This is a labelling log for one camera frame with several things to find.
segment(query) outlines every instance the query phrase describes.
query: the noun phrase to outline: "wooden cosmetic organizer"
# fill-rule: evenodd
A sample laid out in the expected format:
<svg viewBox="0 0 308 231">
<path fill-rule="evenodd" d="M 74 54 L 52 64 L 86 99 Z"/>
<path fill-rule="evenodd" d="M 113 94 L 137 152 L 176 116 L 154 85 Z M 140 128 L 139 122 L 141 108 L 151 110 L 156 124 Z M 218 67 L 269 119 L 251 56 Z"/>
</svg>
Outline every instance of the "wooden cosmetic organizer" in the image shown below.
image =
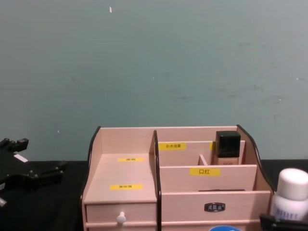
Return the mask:
<svg viewBox="0 0 308 231">
<path fill-rule="evenodd" d="M 219 130 L 240 133 L 239 165 L 210 165 Z M 239 125 L 98 127 L 81 197 L 84 231 L 261 231 L 259 215 L 272 195 L 256 144 Z M 224 210 L 206 211 L 210 203 Z"/>
</svg>

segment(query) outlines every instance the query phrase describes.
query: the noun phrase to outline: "black surface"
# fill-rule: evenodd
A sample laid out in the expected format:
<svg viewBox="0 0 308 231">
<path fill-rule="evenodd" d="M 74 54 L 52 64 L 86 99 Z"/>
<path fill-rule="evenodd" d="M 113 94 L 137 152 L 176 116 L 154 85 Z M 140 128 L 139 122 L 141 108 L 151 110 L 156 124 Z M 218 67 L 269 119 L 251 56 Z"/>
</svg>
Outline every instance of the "black surface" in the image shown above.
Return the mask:
<svg viewBox="0 0 308 231">
<path fill-rule="evenodd" d="M 31 162 L 37 169 L 55 162 Z M 263 160 L 262 166 L 273 185 L 287 167 L 308 171 L 308 160 Z M 68 162 L 61 184 L 35 192 L 14 190 L 1 193 L 8 204 L 0 209 L 0 231 L 81 231 L 80 191 L 88 171 L 86 161 Z"/>
</svg>

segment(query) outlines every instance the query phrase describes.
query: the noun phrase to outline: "white knob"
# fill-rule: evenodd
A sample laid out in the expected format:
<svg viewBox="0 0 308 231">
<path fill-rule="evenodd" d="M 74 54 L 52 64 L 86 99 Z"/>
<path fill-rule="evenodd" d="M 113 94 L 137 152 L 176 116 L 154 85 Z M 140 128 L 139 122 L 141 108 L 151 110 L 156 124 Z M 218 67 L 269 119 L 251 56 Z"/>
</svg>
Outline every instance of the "white knob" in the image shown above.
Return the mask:
<svg viewBox="0 0 308 231">
<path fill-rule="evenodd" d="M 120 215 L 116 218 L 119 224 L 123 224 L 126 221 L 124 212 L 120 212 Z"/>
</svg>

